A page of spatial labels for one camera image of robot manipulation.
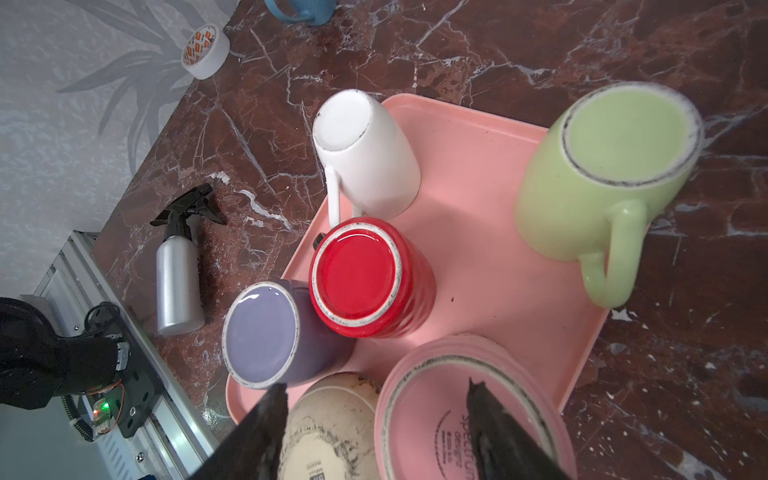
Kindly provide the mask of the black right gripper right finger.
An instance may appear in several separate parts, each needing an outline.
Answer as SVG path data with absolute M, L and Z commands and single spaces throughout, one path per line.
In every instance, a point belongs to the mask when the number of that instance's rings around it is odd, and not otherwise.
M 479 479 L 569 479 L 484 382 L 469 381 L 466 404 Z

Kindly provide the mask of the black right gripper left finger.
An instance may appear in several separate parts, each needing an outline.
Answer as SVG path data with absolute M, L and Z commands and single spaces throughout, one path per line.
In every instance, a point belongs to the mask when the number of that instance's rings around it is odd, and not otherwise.
M 288 413 L 287 386 L 272 385 L 190 479 L 277 479 Z

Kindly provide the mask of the pink mug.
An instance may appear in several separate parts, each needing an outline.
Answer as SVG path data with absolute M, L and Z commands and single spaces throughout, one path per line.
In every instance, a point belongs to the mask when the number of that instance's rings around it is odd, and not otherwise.
M 573 479 L 565 424 L 534 378 L 501 346 L 460 334 L 408 353 L 388 376 L 376 410 L 375 448 L 384 479 L 479 479 L 466 404 L 484 382 L 536 444 Z

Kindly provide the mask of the light green mug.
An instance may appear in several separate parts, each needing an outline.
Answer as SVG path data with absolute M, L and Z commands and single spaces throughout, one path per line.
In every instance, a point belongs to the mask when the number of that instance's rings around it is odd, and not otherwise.
M 536 252 L 577 262 L 590 300 L 627 302 L 650 224 L 682 189 L 704 144 L 686 96 L 650 82 L 585 95 L 550 127 L 529 161 L 514 220 Z

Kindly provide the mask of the blue flower mug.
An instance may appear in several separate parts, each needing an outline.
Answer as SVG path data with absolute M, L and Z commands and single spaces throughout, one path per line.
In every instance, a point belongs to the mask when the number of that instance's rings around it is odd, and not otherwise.
M 275 0 L 266 0 L 265 4 L 270 13 L 278 20 L 287 24 L 306 23 L 310 26 L 321 26 L 332 18 L 337 0 L 290 0 L 288 4 L 294 10 L 294 15 L 285 14 Z

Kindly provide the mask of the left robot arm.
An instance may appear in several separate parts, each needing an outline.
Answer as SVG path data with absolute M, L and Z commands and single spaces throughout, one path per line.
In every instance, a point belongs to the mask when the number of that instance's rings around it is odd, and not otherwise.
M 35 306 L 1 299 L 1 402 L 26 410 L 57 396 L 98 391 L 117 381 L 130 357 L 122 336 L 63 337 Z

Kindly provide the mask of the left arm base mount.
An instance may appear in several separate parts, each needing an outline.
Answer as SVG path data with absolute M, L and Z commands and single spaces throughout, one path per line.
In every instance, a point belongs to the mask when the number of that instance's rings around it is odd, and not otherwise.
M 112 431 L 129 439 L 144 425 L 161 393 L 159 378 L 117 305 L 104 301 L 92 307 L 83 327 L 87 337 L 115 341 L 117 371 L 106 385 L 82 393 L 88 411 L 71 417 L 70 425 L 88 443 Z

